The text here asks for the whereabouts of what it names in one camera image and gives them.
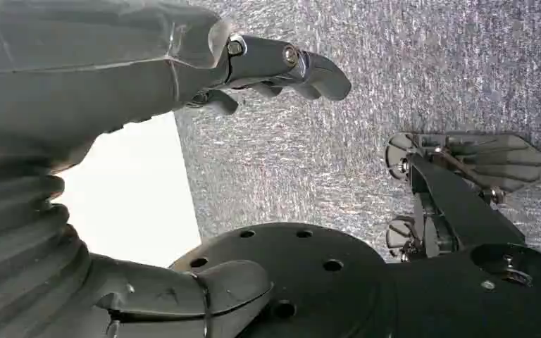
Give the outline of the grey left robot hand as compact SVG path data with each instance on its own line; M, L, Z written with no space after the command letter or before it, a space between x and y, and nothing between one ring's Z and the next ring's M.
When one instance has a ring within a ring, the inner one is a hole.
M184 1L0 1L0 337L236 337L273 283L252 261L202 273L90 253L55 202L97 138L226 89L343 100L329 59L235 35Z

